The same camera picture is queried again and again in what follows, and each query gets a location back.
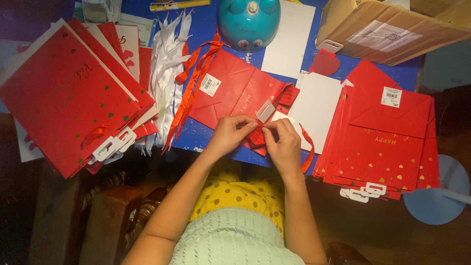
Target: woman's left hand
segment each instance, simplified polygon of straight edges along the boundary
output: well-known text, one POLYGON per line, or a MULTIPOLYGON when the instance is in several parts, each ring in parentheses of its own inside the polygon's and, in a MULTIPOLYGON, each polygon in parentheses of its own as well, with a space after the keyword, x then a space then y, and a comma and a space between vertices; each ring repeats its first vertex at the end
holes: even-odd
POLYGON ((245 114, 225 116, 219 119, 204 152, 216 160, 230 153, 250 132, 257 128, 257 120, 245 114))

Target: blue table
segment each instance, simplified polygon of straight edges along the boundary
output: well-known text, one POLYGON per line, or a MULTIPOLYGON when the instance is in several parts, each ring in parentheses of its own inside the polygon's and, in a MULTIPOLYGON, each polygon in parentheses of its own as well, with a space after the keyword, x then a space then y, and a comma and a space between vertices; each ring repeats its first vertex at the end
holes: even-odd
MULTIPOLYGON (((317 37, 317 32, 319 30, 319 22, 321 19, 322 8, 327 3, 327 0, 301 0, 301 2, 305 5, 316 7, 316 12, 314 14, 314 19, 312 21, 311 26, 311 32, 309 33, 308 44, 304 53, 304 59, 301 67, 302 70, 308 71, 310 66, 312 65, 314 56, 318 52, 318 50, 315 48, 315 40, 317 37)), ((167 16, 167 12, 151 13, 149 11, 150 3, 151 1, 123 0, 121 12, 150 19, 159 17, 160 20, 163 21, 165 19, 165 16, 167 16)), ((212 41, 213 36, 216 33, 216 22, 218 16, 219 3, 219 0, 212 0, 212 3, 210 5, 196 7, 194 12, 191 14, 192 22, 189 34, 192 34, 193 36, 188 39, 190 53, 193 52, 201 43, 205 41, 212 41)), ((175 19, 182 11, 183 10, 170 11, 169 20, 175 19)), ((224 47, 224 49, 244 61, 246 60, 246 56, 248 55, 250 57, 249 62, 258 69, 260 69, 262 66, 263 56, 265 54, 264 49, 253 54, 239 52, 227 47, 224 47)), ((200 53, 200 56, 206 53, 207 50, 208 47, 204 47, 200 53)), ((335 74, 331 75, 330 77, 339 80, 345 79, 345 77, 347 77, 351 70, 353 70, 353 68, 355 68, 360 62, 359 59, 344 55, 336 55, 336 57, 340 60, 340 68, 335 74)), ((411 59, 394 67, 383 66, 379 64, 376 65, 383 72, 389 75, 394 81, 396 81, 401 88, 407 91, 414 91, 415 85, 417 83, 419 67, 421 65, 420 58, 411 59)), ((296 79, 294 78, 275 74, 270 75, 282 82, 296 83, 296 79)), ((178 138, 175 146, 181 149, 201 151, 201 149, 204 149, 208 144, 209 140, 211 139, 212 133, 212 129, 189 117, 182 128, 180 137, 178 138)), ((307 152, 301 151, 302 160, 305 160, 307 156, 307 152)), ((230 153, 228 157, 235 160, 248 162, 251 164, 270 166, 270 160, 267 158, 268 156, 262 157, 244 146, 239 146, 234 152, 230 153)), ((316 160, 317 156, 314 156, 313 163, 311 164, 306 174, 311 174, 314 169, 314 165, 316 164, 316 160)))

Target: cardboard box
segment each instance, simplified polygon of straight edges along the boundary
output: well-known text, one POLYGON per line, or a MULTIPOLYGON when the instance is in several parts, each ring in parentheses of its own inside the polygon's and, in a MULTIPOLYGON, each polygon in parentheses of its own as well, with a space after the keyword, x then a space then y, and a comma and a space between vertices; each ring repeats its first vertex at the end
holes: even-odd
POLYGON ((411 11, 377 0, 329 0, 316 46, 393 66, 441 46, 471 39, 471 0, 411 0, 411 11))

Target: hand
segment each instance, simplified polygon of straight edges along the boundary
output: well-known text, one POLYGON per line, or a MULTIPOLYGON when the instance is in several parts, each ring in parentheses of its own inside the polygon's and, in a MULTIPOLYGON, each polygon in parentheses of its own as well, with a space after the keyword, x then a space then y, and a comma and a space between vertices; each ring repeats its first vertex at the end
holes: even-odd
POLYGON ((294 130, 288 119, 269 122, 262 128, 267 144, 267 151, 273 160, 285 184, 302 179, 301 172, 301 137, 294 130), (280 140, 275 142, 270 129, 276 129, 280 140))
POLYGON ((245 114, 222 117, 204 151, 210 153, 216 162, 236 149, 244 137, 255 128, 257 128, 257 120, 245 114))

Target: white satin ribbon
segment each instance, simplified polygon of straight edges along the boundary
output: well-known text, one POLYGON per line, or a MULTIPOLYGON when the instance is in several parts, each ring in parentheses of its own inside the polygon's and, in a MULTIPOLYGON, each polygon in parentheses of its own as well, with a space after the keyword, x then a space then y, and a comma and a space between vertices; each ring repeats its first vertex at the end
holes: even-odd
POLYGON ((186 15, 186 10, 177 19, 168 24, 168 14, 163 22, 159 21, 160 30, 154 35, 151 61, 151 86, 150 95, 157 102, 159 118, 157 129, 159 132, 146 138, 144 149, 151 155, 151 148, 155 144, 158 147, 165 145, 167 135, 173 121, 174 112, 178 109, 182 99, 183 85, 175 81, 175 77, 183 72, 183 62, 191 55, 182 56, 185 41, 191 26, 191 12, 186 15), (175 28, 180 23, 180 34, 175 36, 175 28))

